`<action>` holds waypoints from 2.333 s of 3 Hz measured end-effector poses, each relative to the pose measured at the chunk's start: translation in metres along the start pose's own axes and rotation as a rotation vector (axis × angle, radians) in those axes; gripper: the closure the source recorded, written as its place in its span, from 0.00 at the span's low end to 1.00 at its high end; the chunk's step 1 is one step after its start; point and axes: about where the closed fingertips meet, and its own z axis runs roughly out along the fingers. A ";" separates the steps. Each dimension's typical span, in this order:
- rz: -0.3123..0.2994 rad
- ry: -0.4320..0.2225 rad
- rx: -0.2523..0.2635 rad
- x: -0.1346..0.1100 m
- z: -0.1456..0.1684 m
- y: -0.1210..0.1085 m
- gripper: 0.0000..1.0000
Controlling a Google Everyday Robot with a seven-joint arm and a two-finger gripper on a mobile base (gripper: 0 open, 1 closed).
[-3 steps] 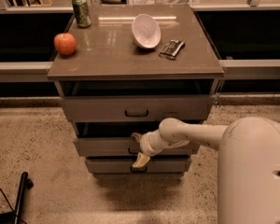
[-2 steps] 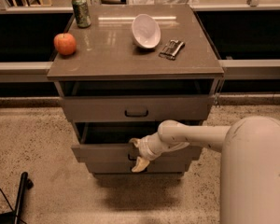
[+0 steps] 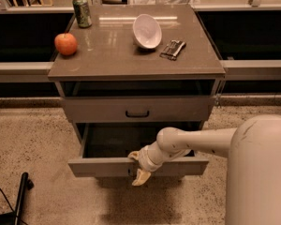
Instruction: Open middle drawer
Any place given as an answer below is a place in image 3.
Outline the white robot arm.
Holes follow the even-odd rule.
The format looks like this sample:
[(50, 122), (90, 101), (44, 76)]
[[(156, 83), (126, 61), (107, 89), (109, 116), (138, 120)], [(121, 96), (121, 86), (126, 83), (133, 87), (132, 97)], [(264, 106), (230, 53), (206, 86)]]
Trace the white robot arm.
[(140, 164), (133, 184), (143, 185), (190, 150), (228, 160), (225, 225), (281, 225), (281, 115), (258, 115), (237, 128), (165, 127), (155, 142), (128, 155)]

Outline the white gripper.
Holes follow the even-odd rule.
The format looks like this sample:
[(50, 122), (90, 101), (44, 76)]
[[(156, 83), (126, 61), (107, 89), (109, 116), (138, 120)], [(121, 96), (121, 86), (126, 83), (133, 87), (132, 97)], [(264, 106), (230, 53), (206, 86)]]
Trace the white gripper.
[(150, 172), (155, 172), (163, 164), (161, 150), (151, 145), (144, 146), (139, 152), (132, 151), (128, 154), (128, 158), (139, 161), (141, 169), (137, 169), (137, 176), (132, 182), (135, 187), (144, 185), (151, 177)]

